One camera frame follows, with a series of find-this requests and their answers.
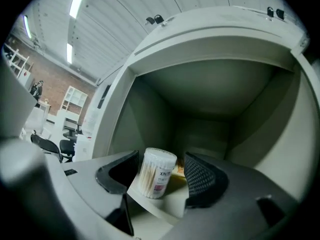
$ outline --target black plastic part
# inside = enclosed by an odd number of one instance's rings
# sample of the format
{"label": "black plastic part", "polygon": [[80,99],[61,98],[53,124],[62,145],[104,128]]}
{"label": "black plastic part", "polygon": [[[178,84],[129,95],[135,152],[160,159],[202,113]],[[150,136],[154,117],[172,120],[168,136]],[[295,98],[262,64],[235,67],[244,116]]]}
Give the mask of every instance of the black plastic part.
{"label": "black plastic part", "polygon": [[281,20],[285,19],[285,11],[280,10],[280,9],[276,9],[275,13]]}
{"label": "black plastic part", "polygon": [[132,237],[135,235],[128,212],[127,194],[123,195],[121,207],[113,210],[105,220],[126,234]]}
{"label": "black plastic part", "polygon": [[70,170],[65,170],[64,173],[65,173],[66,176],[70,176],[70,175],[76,174],[78,172],[76,170],[74,170],[74,169],[70,169]]}
{"label": "black plastic part", "polygon": [[148,17],[145,19],[147,22],[149,22],[151,25],[153,25],[155,23],[155,20],[151,17]]}
{"label": "black plastic part", "polygon": [[139,152],[132,153],[99,168],[96,181],[111,194],[125,194],[138,172]]}
{"label": "black plastic part", "polygon": [[271,17],[271,18],[274,17],[274,9],[272,9],[272,7],[269,6],[269,7],[266,9],[266,13],[267,13],[267,15],[268,15],[269,17]]}
{"label": "black plastic part", "polygon": [[154,20],[157,24],[164,22],[164,18],[162,18],[160,14],[157,14],[156,16],[154,16]]}
{"label": "black plastic part", "polygon": [[100,101],[99,101],[98,109],[101,109],[102,104],[103,104],[104,101],[105,101],[105,98],[106,98],[106,96],[107,96],[107,94],[108,94],[108,91],[109,91],[110,87],[111,87],[111,84],[109,84],[109,85],[105,88],[105,90],[104,90],[104,92],[103,92],[103,95],[102,95],[102,97],[101,97],[101,99],[100,99]]}
{"label": "black plastic part", "polygon": [[271,197],[259,197],[256,202],[270,228],[285,217],[284,211],[276,205]]}
{"label": "black plastic part", "polygon": [[189,152],[185,153],[184,176],[189,188],[186,209],[212,206],[229,185],[226,173]]}

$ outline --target white cabinet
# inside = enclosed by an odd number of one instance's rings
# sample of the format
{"label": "white cabinet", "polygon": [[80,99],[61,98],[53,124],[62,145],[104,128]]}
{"label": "white cabinet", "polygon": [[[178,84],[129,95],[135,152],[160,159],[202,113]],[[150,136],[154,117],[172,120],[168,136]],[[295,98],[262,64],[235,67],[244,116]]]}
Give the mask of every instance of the white cabinet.
{"label": "white cabinet", "polygon": [[40,109],[44,111],[44,122],[46,122],[51,105],[41,100],[38,100],[38,104],[40,106]]}
{"label": "white cabinet", "polygon": [[[320,83],[297,49],[303,35],[290,22],[236,7],[176,15],[116,76],[92,157],[139,150],[142,159],[147,147],[178,157],[192,151],[255,168],[300,201],[320,137]],[[175,187],[165,205],[142,198],[134,182],[128,194],[173,225],[183,212],[175,204],[188,197]]]}
{"label": "white cabinet", "polygon": [[[64,99],[62,101],[60,110],[64,111],[66,118],[78,122],[81,115],[82,109],[85,105],[88,95],[72,86],[69,86],[68,90],[65,93]],[[74,104],[80,108],[79,112],[69,111],[69,105]]]}
{"label": "white cabinet", "polygon": [[28,91],[31,88],[31,85],[32,85],[34,79],[35,78],[34,78],[33,74],[30,73],[29,71],[25,70],[25,69],[22,69],[21,70],[21,74],[19,74],[19,76],[18,76],[18,81]]}

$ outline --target wall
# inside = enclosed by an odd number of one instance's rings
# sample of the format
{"label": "wall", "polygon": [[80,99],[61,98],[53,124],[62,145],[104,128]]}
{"label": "wall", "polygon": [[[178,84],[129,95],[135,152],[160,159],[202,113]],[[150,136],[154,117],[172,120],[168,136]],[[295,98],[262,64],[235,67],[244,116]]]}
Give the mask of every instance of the wall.
{"label": "wall", "polygon": [[[19,53],[26,58],[29,56],[28,62],[33,63],[30,72],[33,74],[35,81],[43,80],[43,90],[40,100],[49,100],[49,104],[51,105],[50,114],[54,116],[57,114],[69,86],[73,86],[88,95],[79,119],[79,123],[82,124],[96,88],[47,60],[17,39],[14,44],[11,44],[11,47],[13,49],[19,49]],[[75,113],[79,113],[80,109],[81,108],[76,105],[69,106],[69,110]]]}
{"label": "wall", "polygon": [[216,159],[224,159],[229,138],[229,124],[227,122],[183,116],[178,118],[170,151],[178,157],[183,157],[189,151]]}
{"label": "wall", "polygon": [[177,111],[193,118],[229,121],[262,92],[277,68],[237,59],[183,63],[143,75]]}
{"label": "wall", "polygon": [[90,105],[88,106],[88,109],[90,108],[97,108],[98,104],[102,98],[102,95],[104,94],[106,88],[108,85],[111,85],[113,81],[115,80],[117,74],[119,73],[119,69],[112,74],[110,74],[102,83],[99,84],[99,86],[96,88],[95,93],[91,99]]}
{"label": "wall", "polygon": [[300,67],[280,71],[234,122],[226,160],[255,168],[298,201],[314,175],[319,115]]}
{"label": "wall", "polygon": [[140,77],[136,78],[122,107],[109,154],[146,148],[168,149],[174,133],[174,111]]}

